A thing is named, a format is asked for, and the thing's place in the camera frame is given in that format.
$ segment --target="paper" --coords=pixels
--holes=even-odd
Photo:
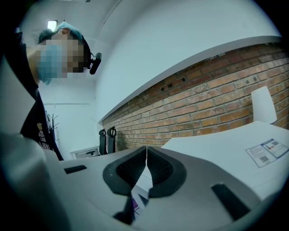
[[[274,139],[270,139],[260,145],[246,149],[246,152],[261,168],[289,152],[289,148]]]

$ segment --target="black slot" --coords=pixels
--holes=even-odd
[[[74,173],[74,172],[77,172],[77,171],[84,170],[86,168],[87,167],[85,167],[84,165],[78,165],[78,166],[71,167],[71,168],[65,168],[64,171],[66,172],[66,174],[70,174],[70,173]]]
[[[226,185],[217,184],[211,188],[234,220],[250,212],[247,206]]]

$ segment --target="blue surgical mask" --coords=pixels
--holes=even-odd
[[[52,79],[62,78],[63,66],[62,45],[46,45],[40,51],[40,61],[37,62],[38,78],[46,85]]]

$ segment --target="brick wall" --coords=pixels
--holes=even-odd
[[[118,151],[251,123],[251,91],[267,86],[278,120],[289,127],[289,58],[280,44],[226,52],[150,87],[103,121],[117,129]]]

